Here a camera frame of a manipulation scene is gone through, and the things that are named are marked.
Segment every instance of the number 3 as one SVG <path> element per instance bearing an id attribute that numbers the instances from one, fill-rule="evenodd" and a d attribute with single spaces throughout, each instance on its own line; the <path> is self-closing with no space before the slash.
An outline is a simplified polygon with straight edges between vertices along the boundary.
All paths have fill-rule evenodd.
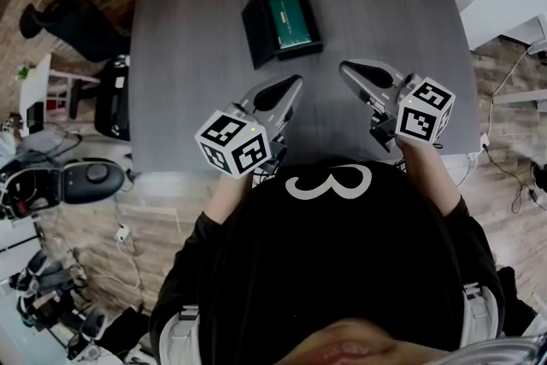
<path id="1" fill-rule="evenodd" d="M 372 172 L 366 166 L 361 164 L 345 164 L 343 166 L 337 166 L 337 168 L 354 168 L 361 171 L 362 182 L 357 187 L 348 189 L 336 181 L 336 179 L 330 174 L 326 181 L 315 189 L 309 191 L 303 191 L 297 188 L 298 177 L 289 178 L 285 183 L 285 189 L 289 192 L 290 195 L 301 201 L 309 201 L 310 199 L 316 199 L 320 197 L 323 193 L 329 189 L 333 189 L 337 195 L 344 199 L 355 199 L 361 196 L 365 191 L 367 191 L 370 183 L 373 179 Z"/>

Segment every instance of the black shirt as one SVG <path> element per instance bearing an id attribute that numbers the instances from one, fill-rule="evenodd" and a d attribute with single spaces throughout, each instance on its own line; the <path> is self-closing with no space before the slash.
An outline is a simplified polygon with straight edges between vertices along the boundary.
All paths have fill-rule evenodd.
<path id="1" fill-rule="evenodd" d="M 284 168 L 222 226 L 198 218 L 160 292 L 151 341 L 157 355 L 165 323 L 197 303 L 203 364 L 272 364 L 347 317 L 456 350 L 462 286 L 475 281 L 502 321 L 495 263 L 463 200 L 443 218 L 405 173 L 378 162 Z"/>

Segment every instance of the table surface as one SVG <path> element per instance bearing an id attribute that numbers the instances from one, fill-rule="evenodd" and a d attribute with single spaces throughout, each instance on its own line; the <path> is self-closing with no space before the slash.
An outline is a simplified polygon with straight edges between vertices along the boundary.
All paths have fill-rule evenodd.
<path id="1" fill-rule="evenodd" d="M 439 142 L 443 153 L 479 150 L 471 55 L 454 0 L 310 0 L 322 53 L 273 59 L 254 70 L 241 11 L 249 0 L 138 0 L 129 109 L 139 171 L 204 170 L 194 140 L 216 109 L 276 75 L 300 74 L 303 100 L 285 129 L 284 164 L 327 156 L 385 160 L 368 130 L 372 109 L 342 81 L 341 61 L 372 58 L 403 74 L 430 76 L 456 94 Z"/>
<path id="2" fill-rule="evenodd" d="M 30 131 L 27 126 L 26 112 L 35 103 L 44 103 L 44 115 L 46 115 L 46 101 L 48 97 L 48 79 L 50 77 L 51 54 L 47 54 L 42 61 L 35 67 L 31 68 L 28 76 L 21 83 L 21 91 L 19 95 L 19 114 L 23 122 L 21 136 L 27 136 Z"/>

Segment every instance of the white cube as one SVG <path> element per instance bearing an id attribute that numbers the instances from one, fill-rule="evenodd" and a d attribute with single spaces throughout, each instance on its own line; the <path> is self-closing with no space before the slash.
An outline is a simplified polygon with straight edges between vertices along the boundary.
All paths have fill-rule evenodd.
<path id="1" fill-rule="evenodd" d="M 211 166 L 237 179 L 272 157 L 262 125 L 218 110 L 195 139 Z"/>
<path id="2" fill-rule="evenodd" d="M 448 124 L 456 95 L 425 78 L 399 104 L 396 134 L 434 143 Z"/>

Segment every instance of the open box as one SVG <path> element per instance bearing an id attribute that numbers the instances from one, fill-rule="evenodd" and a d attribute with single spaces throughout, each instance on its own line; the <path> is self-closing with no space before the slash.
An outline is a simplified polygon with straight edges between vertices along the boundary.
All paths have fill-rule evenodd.
<path id="1" fill-rule="evenodd" d="M 323 42 L 309 0 L 298 0 L 309 41 L 290 47 L 281 47 L 270 1 L 272 0 L 249 0 L 241 14 L 255 69 L 274 56 L 286 60 L 323 51 Z"/>

